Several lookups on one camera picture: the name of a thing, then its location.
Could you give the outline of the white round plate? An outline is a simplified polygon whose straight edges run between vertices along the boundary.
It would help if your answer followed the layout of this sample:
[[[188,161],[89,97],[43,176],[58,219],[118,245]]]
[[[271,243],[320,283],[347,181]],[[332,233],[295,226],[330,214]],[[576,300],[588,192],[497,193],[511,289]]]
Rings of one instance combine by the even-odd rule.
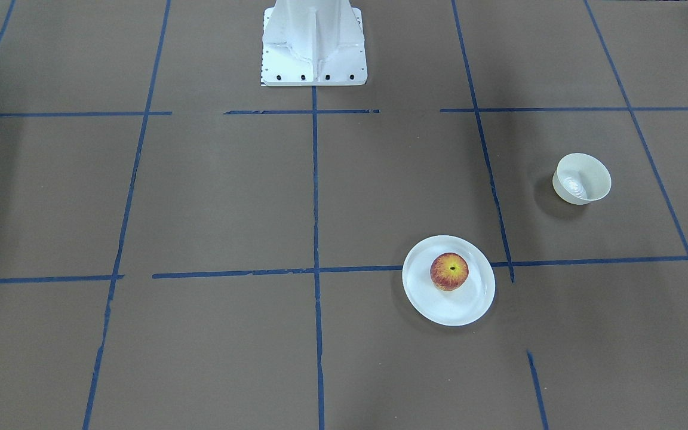
[[[466,262],[467,276],[451,291],[439,288],[431,267],[442,255],[453,253]],[[407,253],[402,269],[404,292],[410,304],[428,320],[446,326],[478,321],[495,297],[492,265],[475,245],[455,236],[432,236]]]

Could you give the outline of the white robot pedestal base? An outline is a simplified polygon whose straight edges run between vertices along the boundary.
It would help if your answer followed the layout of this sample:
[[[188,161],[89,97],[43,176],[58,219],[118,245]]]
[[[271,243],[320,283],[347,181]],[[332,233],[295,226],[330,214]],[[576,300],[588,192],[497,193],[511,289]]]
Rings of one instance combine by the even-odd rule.
[[[349,1],[276,1],[264,10],[260,83],[364,85],[363,14]]]

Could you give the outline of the red yellow apple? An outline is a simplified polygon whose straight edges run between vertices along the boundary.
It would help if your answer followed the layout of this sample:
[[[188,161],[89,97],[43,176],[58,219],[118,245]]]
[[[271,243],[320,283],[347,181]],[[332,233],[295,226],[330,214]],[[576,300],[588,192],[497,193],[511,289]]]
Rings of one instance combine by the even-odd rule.
[[[469,278],[469,265],[461,255],[449,251],[432,261],[429,278],[440,291],[455,291]]]

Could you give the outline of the white small bowl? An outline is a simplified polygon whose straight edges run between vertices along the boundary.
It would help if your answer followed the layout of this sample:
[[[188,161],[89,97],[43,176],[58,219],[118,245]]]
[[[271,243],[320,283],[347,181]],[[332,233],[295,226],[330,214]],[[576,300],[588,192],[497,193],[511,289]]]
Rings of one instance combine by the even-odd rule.
[[[597,158],[572,153],[559,160],[552,188],[566,203],[582,206],[605,198],[612,188],[612,177]]]

